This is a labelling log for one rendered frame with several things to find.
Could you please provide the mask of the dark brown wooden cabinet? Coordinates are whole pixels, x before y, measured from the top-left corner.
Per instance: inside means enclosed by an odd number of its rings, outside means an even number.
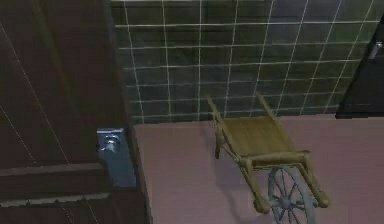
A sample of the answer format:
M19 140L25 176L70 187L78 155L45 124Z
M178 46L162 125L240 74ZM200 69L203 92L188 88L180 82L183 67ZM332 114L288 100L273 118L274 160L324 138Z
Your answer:
M152 224L109 0L0 0L0 224ZM123 128L136 186L97 130Z

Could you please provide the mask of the wooden wheelbarrow with grey wheel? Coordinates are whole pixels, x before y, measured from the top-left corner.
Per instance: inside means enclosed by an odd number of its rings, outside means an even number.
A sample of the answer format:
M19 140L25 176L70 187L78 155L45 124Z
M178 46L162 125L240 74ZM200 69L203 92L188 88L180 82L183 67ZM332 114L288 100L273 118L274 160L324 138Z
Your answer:
M329 199L315 177L308 150L297 149L262 95L265 114L225 118L207 97L215 136L214 156L226 152L253 196L256 212L274 224L317 224L315 210Z

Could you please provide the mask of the black door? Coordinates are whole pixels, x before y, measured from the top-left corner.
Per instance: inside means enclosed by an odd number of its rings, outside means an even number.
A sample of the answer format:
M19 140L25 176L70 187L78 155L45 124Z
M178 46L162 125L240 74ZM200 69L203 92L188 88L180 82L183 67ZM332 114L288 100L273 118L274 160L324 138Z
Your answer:
M384 43L384 14L339 104L336 119L384 117L384 47L374 59L368 58L377 41Z

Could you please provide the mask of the blue grey metal box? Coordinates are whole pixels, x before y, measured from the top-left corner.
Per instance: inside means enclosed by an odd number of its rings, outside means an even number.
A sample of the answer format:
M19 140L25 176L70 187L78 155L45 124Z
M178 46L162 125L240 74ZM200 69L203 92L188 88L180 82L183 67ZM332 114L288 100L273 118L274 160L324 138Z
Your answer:
M123 128L99 128L98 157L106 164L114 187L135 187L136 175Z

